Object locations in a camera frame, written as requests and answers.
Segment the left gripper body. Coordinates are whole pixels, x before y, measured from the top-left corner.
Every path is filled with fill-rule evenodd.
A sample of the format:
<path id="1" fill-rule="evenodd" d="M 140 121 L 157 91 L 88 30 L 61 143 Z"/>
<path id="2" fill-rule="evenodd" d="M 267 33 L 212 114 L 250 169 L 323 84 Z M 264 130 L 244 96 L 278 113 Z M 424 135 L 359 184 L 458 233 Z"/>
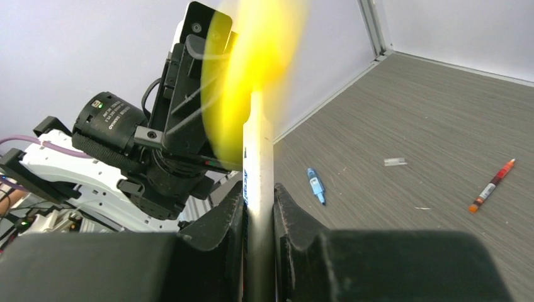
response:
<path id="1" fill-rule="evenodd" d="M 147 127 L 147 131 L 154 132 L 156 137 L 151 138 L 148 135 L 136 135 L 136 139 L 142 146 L 151 147 L 157 150 L 164 159 L 188 163 L 191 165 L 198 165 L 200 167 L 216 167 L 217 158 L 213 154 L 213 150 L 208 142 L 208 139 L 197 154 L 182 153 L 173 155 L 166 153 L 162 148 L 162 138 L 164 136 L 169 106 L 176 82 L 174 77 L 177 74 L 178 62 L 181 56 L 181 48 L 177 46 L 178 44 L 179 43 L 174 45 L 165 61 L 161 78 L 159 80 L 159 87 L 157 90 L 155 103 L 152 109 L 149 125 Z"/>

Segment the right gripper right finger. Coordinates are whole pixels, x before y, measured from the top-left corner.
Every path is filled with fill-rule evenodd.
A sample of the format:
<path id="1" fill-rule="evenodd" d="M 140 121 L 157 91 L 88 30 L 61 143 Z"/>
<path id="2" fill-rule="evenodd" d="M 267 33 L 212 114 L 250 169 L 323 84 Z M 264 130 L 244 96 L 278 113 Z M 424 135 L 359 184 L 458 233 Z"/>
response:
<path id="1" fill-rule="evenodd" d="M 331 230 L 278 183 L 280 301 L 511 301 L 475 236 L 438 230 Z"/>

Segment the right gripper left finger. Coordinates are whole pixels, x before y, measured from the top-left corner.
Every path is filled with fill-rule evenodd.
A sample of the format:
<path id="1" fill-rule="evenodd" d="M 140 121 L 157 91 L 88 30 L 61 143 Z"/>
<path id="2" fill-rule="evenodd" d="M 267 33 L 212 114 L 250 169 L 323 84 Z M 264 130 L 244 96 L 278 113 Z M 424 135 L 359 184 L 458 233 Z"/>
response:
<path id="1" fill-rule="evenodd" d="M 237 301 L 242 184 L 177 233 L 48 233 L 1 255 L 2 301 Z"/>

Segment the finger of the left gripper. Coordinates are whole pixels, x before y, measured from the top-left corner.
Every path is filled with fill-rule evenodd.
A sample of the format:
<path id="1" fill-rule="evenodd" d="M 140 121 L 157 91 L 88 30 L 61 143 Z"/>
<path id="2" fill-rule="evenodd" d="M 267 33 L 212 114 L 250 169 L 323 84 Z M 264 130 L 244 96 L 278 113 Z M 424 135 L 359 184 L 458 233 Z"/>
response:
<path id="1" fill-rule="evenodd" d="M 197 154 L 207 141 L 202 120 L 202 92 L 214 87 L 228 54 L 205 53 L 206 39 L 188 35 L 181 48 L 173 95 L 162 138 L 166 153 Z"/>

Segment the white pen yellow end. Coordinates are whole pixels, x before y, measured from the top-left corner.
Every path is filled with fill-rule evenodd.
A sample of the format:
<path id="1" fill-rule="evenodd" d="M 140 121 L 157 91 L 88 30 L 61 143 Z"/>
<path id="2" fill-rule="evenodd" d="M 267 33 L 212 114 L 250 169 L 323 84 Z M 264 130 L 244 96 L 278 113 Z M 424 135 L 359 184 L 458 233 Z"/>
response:
<path id="1" fill-rule="evenodd" d="M 264 110 L 263 93 L 254 91 L 243 126 L 244 301 L 276 300 L 273 186 L 272 125 Z"/>

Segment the yellow pen cap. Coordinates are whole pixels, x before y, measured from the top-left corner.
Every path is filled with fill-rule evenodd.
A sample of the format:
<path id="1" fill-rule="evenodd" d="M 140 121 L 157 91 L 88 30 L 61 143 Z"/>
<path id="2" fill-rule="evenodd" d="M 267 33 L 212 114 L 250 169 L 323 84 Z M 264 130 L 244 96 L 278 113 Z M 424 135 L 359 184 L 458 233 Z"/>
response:
<path id="1" fill-rule="evenodd" d="M 202 122 L 214 159 L 229 171 L 242 167 L 243 126 L 260 105 L 274 122 L 284 110 L 298 46 L 308 15 L 307 1 L 224 1 L 234 38 L 214 15 L 202 63 Z"/>

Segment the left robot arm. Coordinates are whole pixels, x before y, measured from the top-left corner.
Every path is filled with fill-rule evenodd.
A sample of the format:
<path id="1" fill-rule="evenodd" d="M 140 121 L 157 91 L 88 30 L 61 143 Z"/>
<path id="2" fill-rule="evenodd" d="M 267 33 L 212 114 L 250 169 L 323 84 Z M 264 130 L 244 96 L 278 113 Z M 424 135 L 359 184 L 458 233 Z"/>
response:
<path id="1" fill-rule="evenodd" d="M 72 130 L 53 116 L 36 129 L 26 150 L 12 149 L 1 169 L 27 191 L 67 203 L 74 216 L 92 210 L 133 232 L 180 228 L 190 198 L 205 200 L 216 188 L 208 172 L 229 174 L 213 153 L 202 121 L 204 62 L 221 63 L 223 50 L 206 50 L 197 34 L 181 35 L 166 59 L 151 111 L 111 92 L 97 94 Z"/>

